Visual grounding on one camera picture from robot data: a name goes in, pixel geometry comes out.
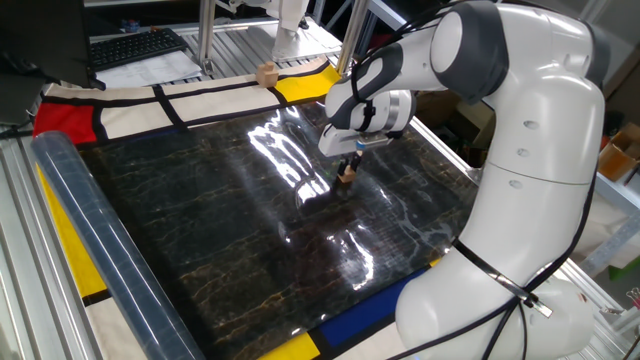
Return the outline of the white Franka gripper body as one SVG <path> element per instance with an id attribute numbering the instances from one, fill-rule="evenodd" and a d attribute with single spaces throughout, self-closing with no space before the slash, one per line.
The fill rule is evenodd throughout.
<path id="1" fill-rule="evenodd" d="M 355 130 L 337 129 L 328 124 L 321 133 L 318 142 L 319 151 L 326 157 L 363 151 L 360 133 Z"/>

